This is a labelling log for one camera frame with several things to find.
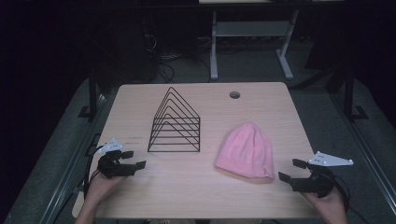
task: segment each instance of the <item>table top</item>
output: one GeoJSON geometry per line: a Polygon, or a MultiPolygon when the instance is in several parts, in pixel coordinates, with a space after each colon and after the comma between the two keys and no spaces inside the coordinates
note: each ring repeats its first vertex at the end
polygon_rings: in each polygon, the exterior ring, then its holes
{"type": "MultiPolygon", "coordinates": [[[[149,84],[120,87],[99,146],[112,138],[133,150],[121,163],[147,161],[104,201],[98,217],[282,218],[316,217],[313,207],[277,172],[309,177],[292,159],[313,156],[304,127],[283,83],[149,84]],[[148,152],[155,114],[173,87],[200,117],[200,152],[148,152]],[[238,99],[230,97],[237,91],[238,99]],[[214,166],[227,134],[255,123],[273,147],[276,178],[249,179],[214,166]]],[[[93,158],[91,171],[102,155],[93,158]]],[[[73,209],[76,217],[82,194],[73,209]]]]}

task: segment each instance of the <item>metal frame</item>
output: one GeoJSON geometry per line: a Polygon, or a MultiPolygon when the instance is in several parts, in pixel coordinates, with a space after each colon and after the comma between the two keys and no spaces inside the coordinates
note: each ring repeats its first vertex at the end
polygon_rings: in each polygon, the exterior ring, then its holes
{"type": "Polygon", "coordinates": [[[218,60],[216,56],[217,36],[284,36],[285,42],[281,49],[276,50],[283,73],[286,79],[293,79],[286,51],[288,50],[291,35],[299,10],[294,10],[289,21],[217,21],[217,12],[213,12],[212,21],[212,50],[210,52],[210,78],[219,78],[218,60]]]}
{"type": "Polygon", "coordinates": [[[199,152],[200,126],[199,115],[170,87],[152,121],[148,152],[199,152]]]}

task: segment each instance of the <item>table leg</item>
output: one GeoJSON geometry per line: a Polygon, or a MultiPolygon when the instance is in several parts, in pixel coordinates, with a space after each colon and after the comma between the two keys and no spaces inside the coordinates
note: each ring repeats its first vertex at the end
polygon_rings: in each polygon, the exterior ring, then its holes
{"type": "Polygon", "coordinates": [[[294,26],[297,21],[299,10],[294,10],[291,15],[291,19],[289,22],[288,29],[285,35],[285,43],[282,46],[282,49],[276,50],[277,58],[279,59],[280,65],[282,66],[283,73],[285,74],[286,79],[293,79],[293,73],[290,70],[288,61],[286,60],[286,51],[288,50],[289,42],[291,39],[291,35],[293,34],[294,26]]]}

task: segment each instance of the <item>white tag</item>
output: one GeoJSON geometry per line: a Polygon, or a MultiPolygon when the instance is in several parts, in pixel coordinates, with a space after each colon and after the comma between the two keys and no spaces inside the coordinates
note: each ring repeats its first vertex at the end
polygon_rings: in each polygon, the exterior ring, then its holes
{"type": "Polygon", "coordinates": [[[104,146],[102,146],[98,152],[99,153],[104,153],[108,151],[115,151],[115,150],[121,150],[123,148],[123,145],[117,141],[116,138],[111,139],[110,142],[106,143],[104,146]]]}
{"type": "Polygon", "coordinates": [[[319,166],[340,166],[353,165],[353,160],[341,159],[318,151],[317,154],[308,161],[308,163],[319,166]]]}

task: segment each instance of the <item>black wire rack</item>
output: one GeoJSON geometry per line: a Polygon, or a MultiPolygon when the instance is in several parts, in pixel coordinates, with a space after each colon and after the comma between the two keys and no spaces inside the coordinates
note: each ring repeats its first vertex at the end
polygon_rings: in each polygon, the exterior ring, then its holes
{"type": "Polygon", "coordinates": [[[170,87],[154,116],[148,152],[199,152],[201,118],[170,87]]]}

